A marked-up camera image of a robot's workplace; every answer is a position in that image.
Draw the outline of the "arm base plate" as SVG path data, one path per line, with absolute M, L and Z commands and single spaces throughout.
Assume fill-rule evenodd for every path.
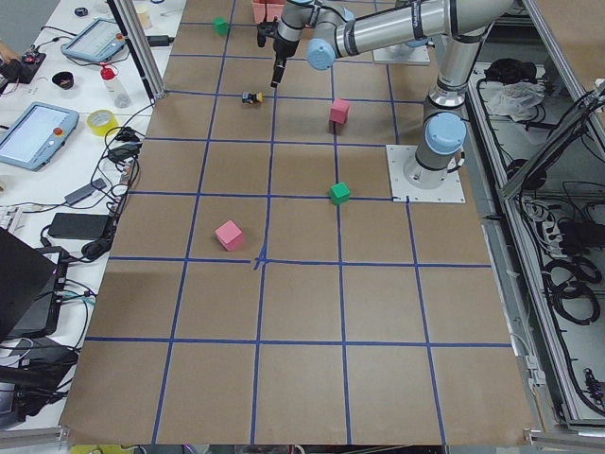
M 397 44 L 372 51 L 373 60 L 383 64 L 403 64 L 427 66 L 430 57 L 427 45 L 412 47 L 407 44 Z
M 416 146 L 386 145 L 391 198 L 395 202 L 464 203 L 455 160 L 443 170 L 427 170 L 416 160 Z

